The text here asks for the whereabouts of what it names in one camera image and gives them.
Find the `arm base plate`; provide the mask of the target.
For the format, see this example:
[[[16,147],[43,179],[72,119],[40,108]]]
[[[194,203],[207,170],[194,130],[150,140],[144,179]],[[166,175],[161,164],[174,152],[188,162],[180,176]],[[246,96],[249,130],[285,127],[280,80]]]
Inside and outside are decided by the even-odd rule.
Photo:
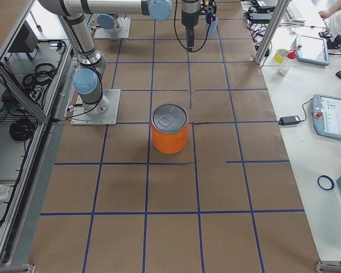
[[[114,21],[114,27],[111,29],[97,28],[94,33],[94,38],[109,39],[109,40],[119,40],[128,39],[130,34],[131,18],[129,17],[119,17]]]
[[[99,126],[116,125],[118,107],[120,101],[120,89],[105,89],[99,104],[87,105],[82,103],[81,97],[77,96],[77,104],[82,106],[74,109],[74,118],[71,119],[73,126]]]

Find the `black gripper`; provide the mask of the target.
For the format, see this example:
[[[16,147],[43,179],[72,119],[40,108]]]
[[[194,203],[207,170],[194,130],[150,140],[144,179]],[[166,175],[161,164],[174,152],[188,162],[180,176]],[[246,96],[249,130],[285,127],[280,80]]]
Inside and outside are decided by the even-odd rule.
[[[201,4],[198,0],[181,1],[181,21],[186,31],[186,49],[191,52],[194,47],[194,27],[198,24]]]
[[[206,23],[211,24],[213,21],[213,14],[217,13],[217,4],[214,0],[201,1],[201,13],[206,14]]]

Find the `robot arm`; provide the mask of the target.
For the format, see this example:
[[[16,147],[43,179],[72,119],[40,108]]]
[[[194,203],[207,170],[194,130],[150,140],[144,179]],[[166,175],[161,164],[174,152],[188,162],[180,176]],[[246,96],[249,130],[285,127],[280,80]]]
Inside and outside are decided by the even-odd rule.
[[[85,114],[103,114],[109,107],[109,99],[102,87],[106,69],[104,55],[96,49],[85,15],[118,14],[150,16],[164,21],[175,14],[173,1],[40,1],[49,12],[57,15],[65,33],[74,47],[80,69],[73,76],[73,85],[79,94]]]
[[[181,23],[186,33],[191,34],[194,31],[201,15],[205,16],[206,29],[210,28],[209,33],[214,32],[218,23],[215,1],[180,1],[180,3]],[[159,21],[168,19],[173,11],[173,1],[142,1],[142,5],[153,19]],[[122,20],[119,19],[118,14],[98,14],[97,24],[108,33],[115,33],[122,28]]]

